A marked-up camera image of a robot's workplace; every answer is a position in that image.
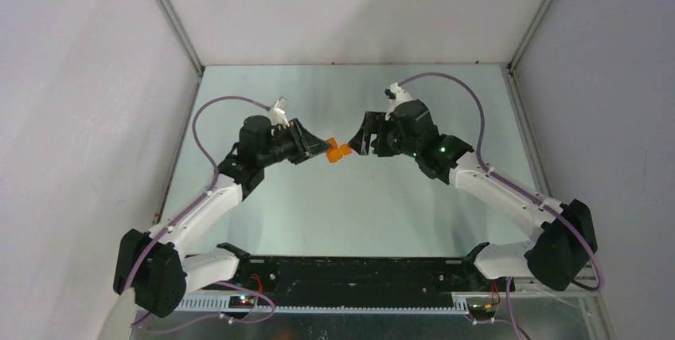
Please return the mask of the orange pill organizer box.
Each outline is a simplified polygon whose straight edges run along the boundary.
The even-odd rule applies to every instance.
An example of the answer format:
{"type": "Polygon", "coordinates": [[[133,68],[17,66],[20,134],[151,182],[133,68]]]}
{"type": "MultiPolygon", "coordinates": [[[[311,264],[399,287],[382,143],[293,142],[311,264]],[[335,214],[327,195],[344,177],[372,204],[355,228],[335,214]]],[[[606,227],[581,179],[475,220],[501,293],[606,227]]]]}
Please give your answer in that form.
{"type": "Polygon", "coordinates": [[[352,149],[348,143],[338,144],[336,139],[331,137],[327,139],[330,149],[326,152],[326,158],[329,163],[335,163],[345,156],[352,154],[352,149]]]}

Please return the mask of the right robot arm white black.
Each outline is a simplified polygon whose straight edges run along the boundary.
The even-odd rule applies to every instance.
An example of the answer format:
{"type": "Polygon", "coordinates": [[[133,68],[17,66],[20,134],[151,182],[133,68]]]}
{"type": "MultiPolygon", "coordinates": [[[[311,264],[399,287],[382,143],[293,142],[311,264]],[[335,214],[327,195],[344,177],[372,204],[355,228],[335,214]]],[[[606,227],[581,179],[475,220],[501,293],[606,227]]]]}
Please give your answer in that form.
{"type": "Polygon", "coordinates": [[[348,145],[359,155],[406,155],[430,179],[463,190],[505,213],[527,239],[480,244],[462,270],[464,283],[482,291],[495,279],[533,277],[554,291],[575,278],[598,249],[590,208],[545,197],[481,164],[478,152],[453,135],[439,133],[427,106],[407,101],[390,113],[368,111],[348,145]]]}

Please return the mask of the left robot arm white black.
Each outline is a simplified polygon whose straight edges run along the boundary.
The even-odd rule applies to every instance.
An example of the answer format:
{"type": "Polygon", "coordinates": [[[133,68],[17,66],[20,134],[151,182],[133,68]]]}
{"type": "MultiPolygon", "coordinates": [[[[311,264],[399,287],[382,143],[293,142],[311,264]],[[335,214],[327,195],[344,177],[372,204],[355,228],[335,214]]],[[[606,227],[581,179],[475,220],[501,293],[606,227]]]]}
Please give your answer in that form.
{"type": "Polygon", "coordinates": [[[263,181],[276,163],[298,165],[324,154],[332,144],[310,133],[297,119],[274,125],[264,115],[246,118],[239,139],[217,166],[212,181],[176,217],[145,232],[129,230],[121,239],[113,290],[131,289],[135,304],[164,318],[185,295],[224,281],[232,289],[250,283],[251,267],[221,246],[189,255],[190,245],[263,181]]]}

